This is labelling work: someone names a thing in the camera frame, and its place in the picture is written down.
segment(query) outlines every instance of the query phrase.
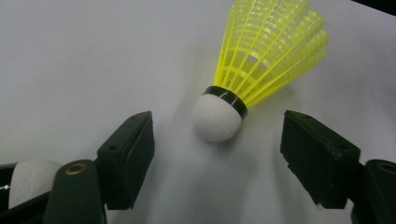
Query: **plastic shuttlecock skirt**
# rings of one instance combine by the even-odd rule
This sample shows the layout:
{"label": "plastic shuttlecock skirt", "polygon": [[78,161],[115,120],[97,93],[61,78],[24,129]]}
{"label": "plastic shuttlecock skirt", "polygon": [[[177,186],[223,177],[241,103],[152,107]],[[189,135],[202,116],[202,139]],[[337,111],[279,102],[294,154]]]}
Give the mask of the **plastic shuttlecock skirt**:
{"label": "plastic shuttlecock skirt", "polygon": [[194,129],[209,141],[230,138],[246,111],[241,114],[224,95],[251,108],[313,69],[325,57],[327,43],[323,19],[306,0],[236,1],[213,84],[222,94],[206,91],[198,100],[192,111]]}

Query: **shuttlecock cork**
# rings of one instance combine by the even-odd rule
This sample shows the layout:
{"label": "shuttlecock cork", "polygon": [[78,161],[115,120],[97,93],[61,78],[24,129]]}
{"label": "shuttlecock cork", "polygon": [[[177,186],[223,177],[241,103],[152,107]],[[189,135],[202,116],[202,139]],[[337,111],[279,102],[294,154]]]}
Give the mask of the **shuttlecock cork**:
{"label": "shuttlecock cork", "polygon": [[228,15],[213,86],[191,119],[204,139],[231,138],[248,109],[325,57],[323,19],[306,0],[237,0]]}

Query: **shuttlecock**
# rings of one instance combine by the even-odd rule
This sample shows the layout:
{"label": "shuttlecock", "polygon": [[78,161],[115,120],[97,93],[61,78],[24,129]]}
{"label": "shuttlecock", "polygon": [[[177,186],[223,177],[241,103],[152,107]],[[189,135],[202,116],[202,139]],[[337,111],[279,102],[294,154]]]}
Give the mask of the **shuttlecock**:
{"label": "shuttlecock", "polygon": [[230,9],[213,86],[192,110],[196,132],[232,137],[258,102],[325,57],[323,19],[306,0],[237,0]]}

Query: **screw hole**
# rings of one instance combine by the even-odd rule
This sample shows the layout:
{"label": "screw hole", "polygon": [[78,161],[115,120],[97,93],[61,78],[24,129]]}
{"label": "screw hole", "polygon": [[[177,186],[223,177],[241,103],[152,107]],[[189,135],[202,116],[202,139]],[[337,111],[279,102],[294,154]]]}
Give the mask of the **screw hole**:
{"label": "screw hole", "polygon": [[111,146],[108,150],[110,150],[110,151],[115,151],[115,150],[117,150],[117,146]]}
{"label": "screw hole", "polygon": [[66,169],[67,175],[78,175],[84,172],[87,169],[87,165],[85,163],[77,163],[73,164]]}
{"label": "screw hole", "polygon": [[380,162],[378,164],[378,168],[382,171],[385,171],[387,173],[396,175],[396,166],[393,164],[389,164],[389,163],[384,163],[384,162]]}

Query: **white table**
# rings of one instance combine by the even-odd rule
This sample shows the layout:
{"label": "white table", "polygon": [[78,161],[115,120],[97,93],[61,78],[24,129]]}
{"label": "white table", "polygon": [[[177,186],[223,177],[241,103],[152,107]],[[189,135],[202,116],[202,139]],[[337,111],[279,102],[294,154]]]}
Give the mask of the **white table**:
{"label": "white table", "polygon": [[312,0],[327,58],[252,108],[225,144],[192,130],[232,0],[0,1],[0,163],[95,159],[128,117],[151,110],[156,154],[134,210],[109,223],[350,223],[325,210],[279,152],[283,113],[313,116],[396,161],[396,17]]}

